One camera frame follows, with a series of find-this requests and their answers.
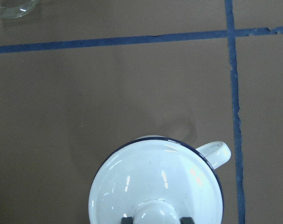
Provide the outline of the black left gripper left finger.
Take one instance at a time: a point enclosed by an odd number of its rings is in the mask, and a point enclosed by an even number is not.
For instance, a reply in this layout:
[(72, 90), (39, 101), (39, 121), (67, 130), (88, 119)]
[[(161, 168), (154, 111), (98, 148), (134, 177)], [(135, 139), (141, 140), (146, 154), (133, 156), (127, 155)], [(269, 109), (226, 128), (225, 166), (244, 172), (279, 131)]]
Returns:
[(121, 224), (133, 224), (133, 218), (132, 217), (123, 217), (121, 219)]

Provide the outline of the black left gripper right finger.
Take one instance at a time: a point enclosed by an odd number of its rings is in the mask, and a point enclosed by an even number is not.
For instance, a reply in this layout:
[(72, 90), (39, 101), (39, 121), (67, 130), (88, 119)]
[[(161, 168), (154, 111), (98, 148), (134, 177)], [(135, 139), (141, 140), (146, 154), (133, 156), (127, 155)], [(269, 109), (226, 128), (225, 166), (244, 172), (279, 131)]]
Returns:
[(192, 217), (182, 217), (181, 224), (194, 224), (194, 220)]

